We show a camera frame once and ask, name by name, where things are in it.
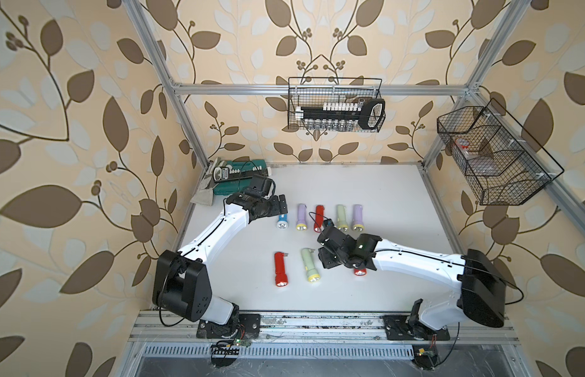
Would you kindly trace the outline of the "blue flashlight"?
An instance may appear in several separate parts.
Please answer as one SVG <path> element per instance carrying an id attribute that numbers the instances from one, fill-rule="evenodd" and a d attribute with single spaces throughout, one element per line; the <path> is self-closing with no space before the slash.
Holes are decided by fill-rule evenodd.
<path id="1" fill-rule="evenodd" d="M 277 222 L 278 229 L 287 229 L 289 227 L 288 215 L 283 214 L 278 216 Z"/>

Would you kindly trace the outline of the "green flashlight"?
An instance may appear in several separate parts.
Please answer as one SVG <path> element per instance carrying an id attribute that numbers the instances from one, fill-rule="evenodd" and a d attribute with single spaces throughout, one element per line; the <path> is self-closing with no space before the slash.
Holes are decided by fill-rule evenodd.
<path id="1" fill-rule="evenodd" d="M 303 248 L 300 251 L 301 258 L 303 260 L 303 265 L 306 271 L 306 279 L 310 283 L 318 282 L 321 279 L 321 276 L 314 264 L 313 253 L 314 250 L 310 248 Z"/>
<path id="2" fill-rule="evenodd" d="M 349 229 L 347 222 L 347 210 L 346 206 L 343 204 L 336 205 L 336 227 L 343 232 L 347 232 Z"/>

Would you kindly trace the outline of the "purple flashlight back row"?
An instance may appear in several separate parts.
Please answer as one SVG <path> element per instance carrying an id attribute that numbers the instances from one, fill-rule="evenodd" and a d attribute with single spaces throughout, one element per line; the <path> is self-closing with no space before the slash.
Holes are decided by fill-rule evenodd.
<path id="1" fill-rule="evenodd" d="M 306 204 L 299 204 L 297 206 L 297 221 L 295 226 L 298 231 L 307 230 L 306 213 Z"/>

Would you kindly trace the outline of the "green flashlight front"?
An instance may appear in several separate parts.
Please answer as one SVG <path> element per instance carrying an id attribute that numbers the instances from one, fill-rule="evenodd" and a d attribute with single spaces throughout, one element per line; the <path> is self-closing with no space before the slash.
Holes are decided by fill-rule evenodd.
<path id="1" fill-rule="evenodd" d="M 300 251 L 301 258 L 303 260 L 303 265 L 306 271 L 306 279 L 310 283 L 318 282 L 321 279 L 321 276 L 314 264 L 313 253 L 314 250 L 310 248 L 303 248 Z"/>

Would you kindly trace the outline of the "red flashlight back row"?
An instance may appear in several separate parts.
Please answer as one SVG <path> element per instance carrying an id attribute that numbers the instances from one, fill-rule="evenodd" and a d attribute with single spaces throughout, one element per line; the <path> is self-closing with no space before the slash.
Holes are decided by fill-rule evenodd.
<path id="1" fill-rule="evenodd" d="M 323 205 L 317 205 L 314 212 L 314 231 L 320 233 L 324 224 L 324 213 L 325 207 Z"/>

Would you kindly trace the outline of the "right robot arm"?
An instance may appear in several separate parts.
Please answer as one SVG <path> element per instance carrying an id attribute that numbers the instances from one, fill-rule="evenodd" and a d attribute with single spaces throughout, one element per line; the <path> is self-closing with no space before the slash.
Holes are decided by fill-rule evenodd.
<path id="1" fill-rule="evenodd" d="M 409 326 L 438 331 L 449 324 L 472 320 L 489 327 L 505 324 L 505 294 L 510 286 L 484 253 L 441 254 L 410 248 L 362 233 L 354 238 L 327 226 L 317 238 L 318 256 L 325 269 L 388 271 L 440 284 L 448 294 L 420 297 L 413 304 Z"/>

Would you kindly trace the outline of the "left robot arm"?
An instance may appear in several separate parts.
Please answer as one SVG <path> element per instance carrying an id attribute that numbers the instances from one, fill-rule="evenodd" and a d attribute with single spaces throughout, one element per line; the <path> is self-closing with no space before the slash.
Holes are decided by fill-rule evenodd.
<path id="1" fill-rule="evenodd" d="M 233 322 L 236 306 L 213 294 L 207 267 L 251 222 L 288 213 L 286 198 L 275 187 L 269 177 L 252 177 L 249 186 L 224 199 L 216 219 L 190 243 L 162 253 L 152 303 L 191 322 Z"/>

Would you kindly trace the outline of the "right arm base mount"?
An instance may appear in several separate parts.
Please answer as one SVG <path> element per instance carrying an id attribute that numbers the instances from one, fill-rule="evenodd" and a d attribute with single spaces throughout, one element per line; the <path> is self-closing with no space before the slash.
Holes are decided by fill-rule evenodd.
<path id="1" fill-rule="evenodd" d="M 422 303 L 422 299 L 415 301 L 408 315 L 385 315 L 382 317 L 387 340 L 450 340 L 450 333 L 446 327 L 435 331 L 419 321 L 418 311 Z"/>

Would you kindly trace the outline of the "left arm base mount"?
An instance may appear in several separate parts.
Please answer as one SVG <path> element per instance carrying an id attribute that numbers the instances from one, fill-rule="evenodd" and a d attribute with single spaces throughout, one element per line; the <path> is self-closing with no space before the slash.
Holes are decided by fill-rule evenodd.
<path id="1" fill-rule="evenodd" d="M 200 320 L 196 337 L 198 339 L 244 339 L 252 340 L 259 337 L 261 316 L 259 314 L 234 314 L 225 325 Z"/>

